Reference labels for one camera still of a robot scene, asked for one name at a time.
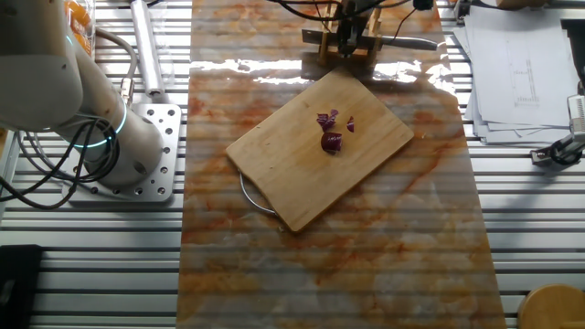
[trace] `chopped red onion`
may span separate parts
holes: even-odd
[[[341,133],[324,133],[321,137],[321,148],[332,155],[341,151]]]
[[[327,114],[319,114],[317,113],[317,122],[323,128],[323,133],[327,132],[333,126],[335,126],[335,118],[339,114],[338,110],[331,110],[331,117]]]
[[[329,120],[329,115],[327,114],[317,114],[317,122],[323,127],[323,125]]]
[[[347,122],[347,130],[350,132],[354,132],[354,117],[349,117],[349,121]]]

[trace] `black case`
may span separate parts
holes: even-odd
[[[0,328],[28,328],[41,254],[37,245],[0,247]]]

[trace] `black wire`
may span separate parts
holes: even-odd
[[[154,0],[154,1],[151,1],[151,2],[149,2],[148,4],[146,4],[146,6],[148,6],[148,7],[152,7],[153,5],[160,4],[160,3],[162,3],[163,1],[164,1],[164,0]],[[119,6],[119,7],[118,7],[118,9],[130,9],[130,6],[129,6],[129,5],[123,5],[123,6]]]
[[[402,23],[404,23],[404,21],[406,21],[410,17],[410,15],[414,14],[415,11],[417,11],[417,8],[412,9],[412,11],[409,12],[409,14],[406,15],[406,17],[402,18],[402,20],[400,21],[399,27],[396,29],[396,33],[394,34],[394,37],[390,40],[390,42],[388,42],[388,46],[392,46],[392,42],[394,42],[394,40],[396,40],[396,37],[399,35],[400,28],[402,27]]]
[[[472,0],[472,5],[479,6],[482,8],[498,9],[498,10],[505,10],[505,11],[516,11],[516,10],[522,9],[522,8],[512,8],[512,9],[500,8],[500,7],[497,7],[494,5],[488,5],[487,3],[483,2],[482,0]]]
[[[302,12],[300,12],[300,11],[298,11],[298,10],[296,10],[296,9],[294,9],[294,8],[292,8],[292,7],[289,6],[289,4],[290,5],[304,5],[304,1],[287,1],[287,0],[267,0],[267,1],[273,2],[273,3],[277,3],[277,4],[281,5],[282,8],[284,8],[284,9],[288,10],[289,12],[297,15],[298,17],[302,17],[304,19],[313,20],[313,21],[317,21],[317,22],[332,22],[332,21],[344,20],[344,19],[348,19],[348,18],[351,18],[351,17],[359,16],[360,14],[365,13],[366,11],[368,11],[368,10],[376,7],[377,5],[383,3],[386,0],[376,0],[376,2],[374,2],[374,3],[372,3],[372,4],[368,5],[368,6],[366,6],[364,8],[361,8],[359,10],[356,10],[354,13],[351,13],[349,15],[343,15],[343,14],[341,14],[341,15],[336,16],[336,17],[315,17],[315,16],[310,16],[310,15],[307,15],[305,13],[302,13]]]
[[[85,159],[85,153],[88,150],[88,145],[90,143],[90,138],[91,138],[91,133],[93,133],[93,129],[95,128],[97,121],[94,121],[93,123],[87,123],[87,124],[91,124],[90,129],[88,130],[88,133],[85,137],[85,143],[83,144],[83,148],[81,149],[81,155],[80,155],[80,161],[78,163],[78,167],[81,168],[81,166],[83,165],[83,161]],[[82,125],[80,127],[80,129],[78,130],[78,133],[80,134],[80,132],[83,131],[83,129],[85,128],[86,124]],[[10,184],[8,184],[8,182],[5,181],[5,179],[0,176],[0,186],[2,186],[3,188],[5,188],[14,198],[17,198],[18,200],[22,201],[23,203],[31,206],[31,207],[35,207],[35,208],[39,208],[39,209],[43,209],[43,210],[53,210],[53,209],[57,209],[63,205],[65,205],[65,203],[67,203],[71,197],[73,196],[73,194],[75,193],[76,189],[77,189],[77,185],[79,184],[79,179],[81,177],[81,171],[78,170],[78,172],[75,174],[75,180],[73,181],[73,184],[71,185],[71,187],[69,188],[69,192],[56,204],[54,205],[41,205],[37,202],[34,202],[28,198],[26,198],[21,192],[16,191],[16,189],[14,189]]]
[[[378,8],[381,8],[381,9],[394,8],[394,7],[397,7],[399,5],[404,5],[409,1],[410,0],[402,0],[402,1],[398,1],[398,2],[396,2],[394,4],[390,4],[390,5],[379,5]]]
[[[65,160],[67,160],[67,158],[69,157],[69,154],[71,153],[71,150],[73,149],[73,144],[75,142],[77,142],[77,140],[80,138],[82,130],[79,129],[78,132],[75,134],[75,136],[73,137],[74,142],[71,143],[69,145],[69,147],[67,148],[67,151],[65,151],[65,153],[63,154],[63,157],[61,158],[61,160],[57,163],[57,165],[55,165],[55,168],[53,169],[53,171],[51,171],[51,173],[47,173],[47,175],[45,177],[43,177],[41,180],[39,180],[38,182],[36,182],[34,185],[32,185],[31,187],[21,191],[20,193],[24,196],[34,190],[36,190],[39,186],[45,184],[59,169],[60,167],[65,163]],[[22,142],[20,141],[20,134],[17,136],[17,140],[18,140],[18,144],[21,146],[21,149],[23,149],[23,145]],[[37,169],[42,169],[39,166],[37,166],[36,163],[33,163],[33,165],[37,168]],[[5,197],[0,197],[0,202],[5,202],[5,201],[9,201],[9,200],[14,200],[16,199],[16,196],[5,196]]]
[[[319,18],[322,18],[321,17],[321,10],[319,10],[319,5],[317,4],[317,1],[313,0],[313,2],[314,2],[314,8],[317,9],[317,15],[319,15]],[[322,21],[321,24],[323,24],[323,27],[327,30],[327,32],[331,33],[331,30],[327,26],[327,23]]]
[[[116,163],[118,162],[118,158],[120,155],[120,145],[117,142],[115,131],[113,130],[112,127],[108,128],[110,125],[106,124],[107,122],[106,123],[105,122],[106,121],[103,119],[98,119],[96,126],[98,126],[98,128],[101,129],[103,136],[107,141],[104,154],[109,154],[109,156],[106,159],[102,160],[101,163],[96,167],[96,169],[93,172],[91,172],[87,175],[83,175],[80,178],[80,183],[92,183],[92,182],[95,182],[95,181],[102,179],[103,177],[105,177],[107,174],[110,173],[110,171],[115,167]],[[43,163],[45,163],[45,165],[47,167],[54,169],[55,166],[46,158],[45,155],[43,155],[38,150],[37,146],[32,142],[32,137],[30,136],[30,134],[29,133],[26,133],[26,134],[27,134],[27,139],[29,140],[31,147],[35,151],[35,154],[37,154],[37,156],[41,159],[41,161]],[[30,162],[41,173],[43,173],[45,175],[49,175],[49,172],[47,170],[42,168],[40,165],[38,165],[32,159],[32,157],[30,156],[30,154],[26,150],[25,146],[22,144],[20,138],[18,139],[18,144],[20,145],[23,156],[28,160],[28,162]],[[69,180],[69,181],[73,181],[73,179],[75,178],[74,176],[69,175],[67,173],[64,173],[60,170],[58,170],[57,173],[55,175],[52,175],[52,176],[54,178],[57,178],[57,179]]]

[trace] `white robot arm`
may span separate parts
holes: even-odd
[[[161,161],[163,138],[129,104],[73,36],[63,0],[0,0],[0,125],[55,132],[71,142],[83,122],[99,118],[115,131],[115,166],[99,183],[124,188],[144,180]],[[86,127],[80,141],[85,140]],[[85,145],[85,169],[112,152],[102,131]]]

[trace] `marble-patterned mat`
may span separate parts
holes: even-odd
[[[384,48],[362,79],[414,140],[298,236],[248,203],[225,149],[313,83],[301,28],[319,23],[195,0],[192,24],[178,328],[505,328],[436,10],[400,35],[439,51]]]

